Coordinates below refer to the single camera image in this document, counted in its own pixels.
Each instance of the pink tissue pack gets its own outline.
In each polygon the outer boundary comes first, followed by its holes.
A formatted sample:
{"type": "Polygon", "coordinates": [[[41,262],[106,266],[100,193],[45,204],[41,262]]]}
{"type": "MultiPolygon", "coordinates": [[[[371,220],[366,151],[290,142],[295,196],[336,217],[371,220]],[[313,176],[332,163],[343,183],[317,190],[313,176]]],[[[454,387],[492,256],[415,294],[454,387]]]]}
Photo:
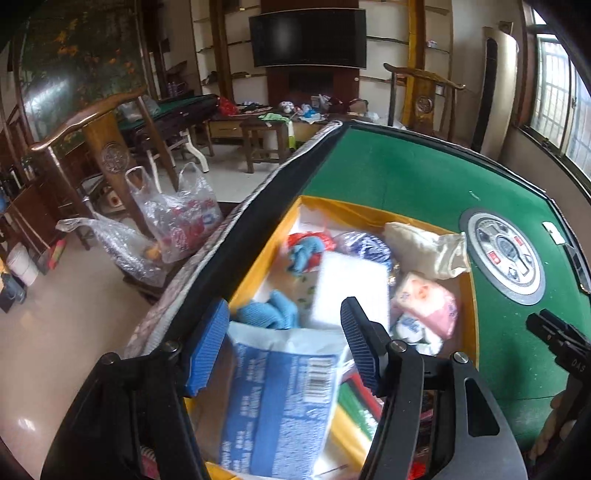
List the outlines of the pink tissue pack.
{"type": "Polygon", "coordinates": [[[408,273],[394,294],[392,306],[416,317],[442,339],[452,337],[457,320],[456,299],[438,283],[408,273]]]}

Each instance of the wooden window frame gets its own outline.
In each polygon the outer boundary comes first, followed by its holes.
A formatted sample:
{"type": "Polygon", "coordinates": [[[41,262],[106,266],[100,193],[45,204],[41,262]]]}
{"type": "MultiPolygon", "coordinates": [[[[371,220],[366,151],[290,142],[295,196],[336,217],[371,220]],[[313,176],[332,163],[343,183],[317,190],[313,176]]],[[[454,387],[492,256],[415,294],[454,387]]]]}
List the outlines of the wooden window frame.
{"type": "MultiPolygon", "coordinates": [[[[521,91],[519,94],[519,105],[515,118],[515,126],[519,128],[526,137],[534,142],[540,149],[542,149],[548,156],[550,156],[560,168],[569,175],[571,180],[575,183],[577,188],[583,192],[591,203],[591,179],[585,175],[580,167],[568,156],[566,151],[569,145],[569,136],[572,130],[572,107],[567,111],[567,118],[565,121],[563,137],[560,146],[552,144],[547,138],[544,138],[540,133],[530,126],[532,116],[535,109],[535,95],[537,91],[538,82],[538,34],[552,34],[551,27],[547,25],[537,25],[534,21],[534,9],[526,2],[522,2],[521,21],[523,32],[523,66],[524,72],[521,78],[521,91]]],[[[575,67],[570,60],[569,68],[569,102],[574,97],[574,72],[575,67]]]]}

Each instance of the green cloth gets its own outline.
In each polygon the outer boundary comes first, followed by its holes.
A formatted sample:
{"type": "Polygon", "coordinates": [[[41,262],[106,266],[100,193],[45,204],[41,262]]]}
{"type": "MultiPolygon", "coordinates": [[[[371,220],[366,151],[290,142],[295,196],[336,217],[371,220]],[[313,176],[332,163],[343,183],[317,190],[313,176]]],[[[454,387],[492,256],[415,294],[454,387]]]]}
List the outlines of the green cloth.
{"type": "Polygon", "coordinates": [[[260,115],[259,120],[263,120],[264,122],[266,122],[268,120],[273,120],[276,122],[285,122],[285,123],[290,122],[289,118],[287,118],[286,116],[280,115],[278,113],[266,113],[265,115],[260,115]]]}
{"type": "MultiPolygon", "coordinates": [[[[176,100],[174,102],[162,103],[161,105],[159,105],[160,113],[158,115],[155,115],[153,118],[154,118],[154,120],[156,120],[175,108],[178,108],[183,105],[189,105],[191,103],[195,103],[196,101],[199,100],[199,98],[200,97],[190,97],[190,98],[185,98],[183,100],[176,100]]],[[[143,124],[144,124],[143,119],[136,120],[135,122],[128,122],[127,120],[122,120],[121,122],[118,123],[118,127],[119,127],[119,130],[129,130],[132,128],[138,128],[139,126],[141,126],[143,124]]]]}
{"type": "Polygon", "coordinates": [[[550,221],[564,236],[546,200],[460,157],[354,128],[333,148],[304,194],[400,213],[455,232],[464,210],[484,207],[525,233],[545,271],[545,295],[539,303],[515,303],[502,295],[474,262],[472,270],[480,372],[499,403],[511,405],[508,417],[514,433],[539,431],[545,416],[538,410],[528,412],[530,403],[515,401],[544,398],[547,404],[565,388],[567,375],[554,363],[546,345],[527,332],[527,316],[546,308],[583,333],[591,332],[589,298],[579,290],[563,247],[556,245],[542,226],[550,221]]]}
{"type": "Polygon", "coordinates": [[[348,383],[341,384],[338,401],[353,423],[361,429],[369,440],[373,440],[378,423],[369,410],[361,404],[348,383]]]}
{"type": "Polygon", "coordinates": [[[287,124],[287,130],[289,132],[287,143],[289,148],[296,147],[296,138],[293,135],[293,127],[291,123],[291,119],[287,118],[286,116],[280,115],[278,113],[266,113],[265,115],[260,115],[259,120],[265,121],[278,121],[278,122],[285,122],[287,124]]]}

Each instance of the blue towel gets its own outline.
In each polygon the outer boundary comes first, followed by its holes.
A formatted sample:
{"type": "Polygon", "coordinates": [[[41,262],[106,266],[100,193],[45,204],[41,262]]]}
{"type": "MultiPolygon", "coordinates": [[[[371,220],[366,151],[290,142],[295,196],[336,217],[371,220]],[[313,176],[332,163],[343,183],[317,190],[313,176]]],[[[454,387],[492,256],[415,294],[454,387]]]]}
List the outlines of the blue towel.
{"type": "Polygon", "coordinates": [[[305,236],[289,252],[291,265],[288,271],[295,275],[301,275],[308,266],[310,257],[314,254],[320,254],[324,251],[324,242],[317,236],[305,236]]]}
{"type": "Polygon", "coordinates": [[[282,329],[288,328],[298,328],[299,327],[299,312],[297,311],[297,305],[288,299],[282,292],[279,290],[273,290],[269,297],[269,303],[273,305],[284,318],[284,327],[282,329]]]}
{"type": "Polygon", "coordinates": [[[251,300],[236,312],[238,321],[255,327],[286,330],[298,328],[298,310],[294,302],[279,290],[273,290],[267,303],[251,300]]]}

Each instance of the green item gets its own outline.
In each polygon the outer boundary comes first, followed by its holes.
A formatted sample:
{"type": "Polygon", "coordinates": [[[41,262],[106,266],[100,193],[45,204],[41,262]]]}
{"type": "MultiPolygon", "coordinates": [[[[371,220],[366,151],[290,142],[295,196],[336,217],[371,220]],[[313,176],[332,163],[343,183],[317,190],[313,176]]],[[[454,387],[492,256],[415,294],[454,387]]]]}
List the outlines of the green item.
{"type": "Polygon", "coordinates": [[[341,384],[339,388],[339,405],[343,407],[343,410],[347,412],[347,415],[351,417],[353,423],[355,423],[363,432],[363,434],[369,439],[373,440],[375,431],[378,428],[378,422],[365,408],[355,392],[351,390],[348,383],[341,384]]]}
{"type": "Polygon", "coordinates": [[[263,120],[265,121],[269,121],[269,120],[275,120],[278,122],[285,122],[287,124],[287,130],[289,132],[288,135],[288,141],[287,141],[287,146],[289,148],[296,148],[296,138],[293,135],[293,127],[290,126],[291,124],[291,119],[287,118],[286,116],[280,115],[278,113],[266,113],[265,115],[260,115],[259,120],[263,120]]]}
{"type": "Polygon", "coordinates": [[[535,305],[513,302],[472,262],[479,318],[480,373],[521,445],[535,439],[551,398],[566,386],[566,372],[548,347],[528,332],[530,313],[549,309],[584,334],[591,333],[589,298],[562,246],[542,222],[566,237],[547,201],[484,166],[462,158],[460,149],[350,127],[328,154],[304,195],[357,203],[459,231],[462,212],[484,207],[517,225],[534,244],[545,271],[544,297],[535,305]]]}
{"type": "Polygon", "coordinates": [[[266,113],[265,115],[260,115],[259,120],[263,120],[264,122],[269,120],[275,120],[278,122],[290,122],[290,119],[286,116],[280,115],[278,113],[266,113]]]}

